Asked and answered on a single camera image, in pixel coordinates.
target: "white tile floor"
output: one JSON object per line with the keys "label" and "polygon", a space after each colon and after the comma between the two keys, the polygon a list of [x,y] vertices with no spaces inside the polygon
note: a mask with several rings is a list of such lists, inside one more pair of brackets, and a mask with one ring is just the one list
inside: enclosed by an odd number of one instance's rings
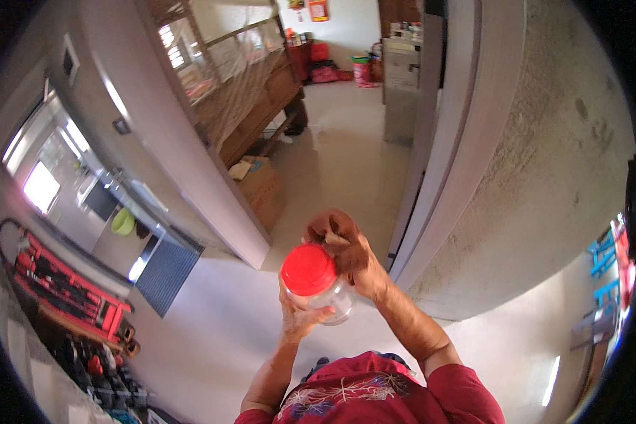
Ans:
{"label": "white tile floor", "polygon": [[[307,89],[307,99],[316,93],[319,102],[307,101],[309,131],[295,145],[280,146],[272,158],[288,197],[295,198],[273,230],[268,271],[206,250],[164,319],[136,290],[129,297],[136,307],[130,320],[142,344],[131,365],[158,395],[153,402],[185,422],[230,423],[237,416],[249,382],[277,340],[275,272],[315,210],[345,208],[380,254],[386,251],[398,208],[389,183],[404,171],[407,148],[378,141],[378,103],[371,109],[359,105],[359,98],[378,99],[378,90],[349,90],[338,83]],[[350,191],[349,184],[356,189]],[[445,323],[460,357],[476,369],[509,423],[558,423],[575,401],[585,352],[568,353],[568,340],[570,327],[592,308],[588,262],[580,255],[517,299],[464,322]],[[334,359],[369,349],[399,353],[418,371],[377,310],[363,302],[346,323],[319,326],[302,342],[291,387],[323,355]],[[543,392],[558,355],[559,378],[545,410]]]}
{"label": "white tile floor", "polygon": [[356,219],[383,262],[411,145],[383,140],[381,88],[357,88],[347,81],[308,86],[305,93],[308,128],[291,145],[279,142],[270,154],[288,205],[271,232],[271,252],[262,269],[277,271],[299,244],[307,220],[332,206]]}

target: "hand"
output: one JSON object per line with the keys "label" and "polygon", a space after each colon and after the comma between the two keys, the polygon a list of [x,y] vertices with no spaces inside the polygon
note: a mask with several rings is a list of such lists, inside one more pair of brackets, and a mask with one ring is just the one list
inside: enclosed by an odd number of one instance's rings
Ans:
{"label": "hand", "polygon": [[283,309],[281,342],[299,344],[304,337],[308,336],[316,324],[324,322],[334,314],[334,308],[325,306],[317,310],[302,310],[289,298],[283,283],[280,282],[279,285],[278,300],[280,300],[280,305]]}
{"label": "hand", "polygon": [[337,272],[347,277],[361,296],[376,302],[393,285],[360,228],[343,210],[326,209],[314,216],[302,240],[322,244],[334,258]]}

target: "plastic jar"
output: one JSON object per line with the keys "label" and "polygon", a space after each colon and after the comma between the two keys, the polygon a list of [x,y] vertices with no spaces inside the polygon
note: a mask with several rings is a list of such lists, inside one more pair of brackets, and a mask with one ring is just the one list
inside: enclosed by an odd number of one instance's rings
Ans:
{"label": "plastic jar", "polygon": [[337,276],[334,260],[319,244],[293,249],[283,262],[280,278],[289,298],[303,310],[334,308],[334,315],[323,322],[324,326],[343,323],[356,306],[353,287]]}

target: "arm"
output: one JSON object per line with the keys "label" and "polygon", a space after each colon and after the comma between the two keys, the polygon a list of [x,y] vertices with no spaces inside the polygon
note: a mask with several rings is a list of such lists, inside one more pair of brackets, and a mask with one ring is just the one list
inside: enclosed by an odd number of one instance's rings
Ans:
{"label": "arm", "polygon": [[283,401],[289,381],[292,379],[292,365],[297,356],[299,343],[282,338],[271,357],[252,379],[240,406],[240,412],[248,409],[261,409],[274,414]]}
{"label": "arm", "polygon": [[447,364],[462,364],[445,330],[422,312],[395,285],[363,239],[368,252],[367,267],[353,273],[355,288],[377,306],[401,344],[419,363],[424,376]]}
{"label": "arm", "polygon": [[289,299],[282,285],[278,297],[283,310],[280,340],[271,357],[264,362],[252,379],[252,384],[240,406],[240,412],[249,409],[260,409],[272,414],[277,412],[292,379],[292,366],[299,342],[316,324],[325,321],[334,313],[332,307],[312,311],[299,309]]}
{"label": "arm", "polygon": [[446,364],[462,364],[443,328],[417,308],[389,278],[353,219],[339,209],[315,216],[304,240],[323,243],[361,296],[373,301],[393,334],[419,362],[424,376]]}

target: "doormat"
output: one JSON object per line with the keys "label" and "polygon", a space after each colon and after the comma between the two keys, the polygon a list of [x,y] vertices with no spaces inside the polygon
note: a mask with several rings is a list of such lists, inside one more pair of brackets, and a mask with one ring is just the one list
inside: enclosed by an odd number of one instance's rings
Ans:
{"label": "doormat", "polygon": [[136,287],[160,318],[165,317],[199,257],[199,253],[166,240],[158,243]]}

